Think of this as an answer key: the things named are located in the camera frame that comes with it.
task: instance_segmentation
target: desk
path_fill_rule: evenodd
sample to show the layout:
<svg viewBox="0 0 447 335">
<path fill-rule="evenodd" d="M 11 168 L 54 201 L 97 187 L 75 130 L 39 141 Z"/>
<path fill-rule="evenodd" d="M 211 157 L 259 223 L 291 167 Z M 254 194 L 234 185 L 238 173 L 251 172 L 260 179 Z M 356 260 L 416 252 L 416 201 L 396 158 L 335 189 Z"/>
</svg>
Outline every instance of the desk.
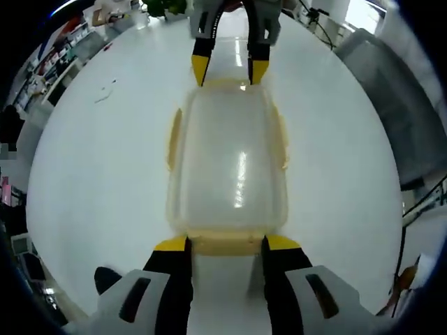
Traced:
<svg viewBox="0 0 447 335">
<path fill-rule="evenodd" d="M 244 20 L 240 11 L 225 14 L 219 36 L 245 29 Z M 362 304 L 376 312 L 392 283 L 402 226 L 393 153 L 372 104 L 345 65 L 289 17 L 282 15 L 280 22 L 265 84 L 286 120 L 290 142 L 288 222 L 282 233 L 299 241 L 315 265 L 329 267 L 355 287 Z M 216 62 L 225 59 L 219 58 L 219 45 L 210 77 L 219 68 Z M 192 78 L 192 49 L 187 21 L 152 20 L 146 29 L 123 33 L 73 80 L 39 142 L 28 229 L 58 284 L 88 314 L 96 310 L 97 266 L 121 273 L 142 268 L 154 246 L 174 236 L 165 215 L 166 140 Z M 246 62 L 244 46 L 236 49 L 223 70 Z M 232 281 L 252 262 L 196 264 L 217 261 L 226 267 L 214 266 L 211 277 L 225 269 Z M 222 278 L 220 284 L 228 286 Z M 216 291 L 228 293 L 225 287 Z M 233 313 L 235 327 L 256 324 L 257 334 L 268 334 L 265 305 L 257 305 L 259 313 L 257 307 L 239 313 L 227 303 L 222 308 Z M 205 329 L 206 318 L 200 320 Z M 190 318 L 190 329 L 200 320 Z M 228 323 L 221 329 L 214 323 L 214 334 L 228 334 Z"/>
</svg>

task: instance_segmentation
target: plastic food container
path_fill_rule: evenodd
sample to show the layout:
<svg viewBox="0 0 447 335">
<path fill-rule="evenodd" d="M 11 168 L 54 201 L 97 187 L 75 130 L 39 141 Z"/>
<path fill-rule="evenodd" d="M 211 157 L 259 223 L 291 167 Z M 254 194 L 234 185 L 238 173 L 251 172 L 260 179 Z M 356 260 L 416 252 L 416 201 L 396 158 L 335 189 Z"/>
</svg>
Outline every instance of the plastic food container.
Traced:
<svg viewBox="0 0 447 335">
<path fill-rule="evenodd" d="M 174 118 L 167 217 L 178 233 L 260 239 L 287 217 L 284 123 L 259 85 L 213 80 Z"/>
</svg>

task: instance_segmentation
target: cable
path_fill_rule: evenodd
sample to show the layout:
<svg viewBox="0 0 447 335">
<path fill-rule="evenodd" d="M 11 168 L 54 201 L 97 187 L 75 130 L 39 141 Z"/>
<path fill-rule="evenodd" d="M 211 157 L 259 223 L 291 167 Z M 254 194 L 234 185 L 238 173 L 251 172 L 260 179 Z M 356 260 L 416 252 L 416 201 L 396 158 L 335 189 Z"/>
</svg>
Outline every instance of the cable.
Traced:
<svg viewBox="0 0 447 335">
<path fill-rule="evenodd" d="M 332 50 L 334 49 L 334 45 L 332 44 L 332 41 L 331 41 L 331 39 L 330 39 L 328 33 L 326 33 L 326 30 L 324 30 L 324 28 L 321 26 L 320 22 L 317 21 L 316 23 L 317 23 L 317 25 L 321 28 L 321 30 L 322 30 L 323 33 L 326 35 L 326 37 L 328 38 L 328 42 L 329 42 L 329 44 L 330 44 L 330 51 L 332 51 Z"/>
<path fill-rule="evenodd" d="M 309 8 L 306 6 L 306 4 L 302 1 L 302 0 L 298 0 L 302 6 L 305 8 L 305 10 L 307 11 L 307 13 L 310 13 Z M 332 43 L 332 40 L 330 39 L 328 33 L 326 32 L 326 30 L 323 28 L 323 26 L 321 26 L 320 22 L 315 21 L 315 23 L 320 27 L 320 29 L 323 31 L 323 33 L 326 35 L 326 38 L 328 39 L 329 45 L 330 45 L 330 50 L 332 51 L 334 49 L 334 44 Z"/>
</svg>

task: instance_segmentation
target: gray panel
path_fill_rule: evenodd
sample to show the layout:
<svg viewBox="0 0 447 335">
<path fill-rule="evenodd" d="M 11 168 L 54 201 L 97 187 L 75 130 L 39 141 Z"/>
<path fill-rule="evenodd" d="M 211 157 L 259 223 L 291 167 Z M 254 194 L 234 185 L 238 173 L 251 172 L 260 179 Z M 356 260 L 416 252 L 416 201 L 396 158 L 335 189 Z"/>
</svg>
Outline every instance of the gray panel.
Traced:
<svg viewBox="0 0 447 335">
<path fill-rule="evenodd" d="M 447 136 L 439 115 L 408 66 L 364 29 L 335 54 L 359 81 L 390 140 L 401 186 L 447 168 Z"/>
<path fill-rule="evenodd" d="M 76 326 L 65 327 L 72 334 L 154 334 L 156 316 L 161 296 L 170 275 L 149 271 L 133 270 L 104 292 L 99 299 L 98 311 L 88 320 Z M 129 292 L 139 278 L 150 279 L 133 323 L 119 317 L 119 312 Z"/>
<path fill-rule="evenodd" d="M 320 304 L 307 280 L 317 275 L 329 290 L 339 312 L 324 318 Z M 374 316 L 360 305 L 358 292 L 340 277 L 323 266 L 286 272 L 301 310 L 304 333 L 323 334 L 378 334 L 391 326 L 391 319 Z"/>
</svg>

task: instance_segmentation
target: chair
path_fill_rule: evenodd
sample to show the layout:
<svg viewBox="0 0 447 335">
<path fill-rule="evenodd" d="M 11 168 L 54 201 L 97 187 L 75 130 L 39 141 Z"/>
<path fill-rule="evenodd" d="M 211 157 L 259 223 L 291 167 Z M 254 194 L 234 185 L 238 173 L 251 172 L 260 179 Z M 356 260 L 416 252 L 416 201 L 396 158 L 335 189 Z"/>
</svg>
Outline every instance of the chair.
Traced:
<svg viewBox="0 0 447 335">
<path fill-rule="evenodd" d="M 379 115 L 393 150 L 403 191 L 447 169 L 447 136 L 423 88 L 384 42 L 359 29 L 335 54 L 359 81 Z"/>
</svg>

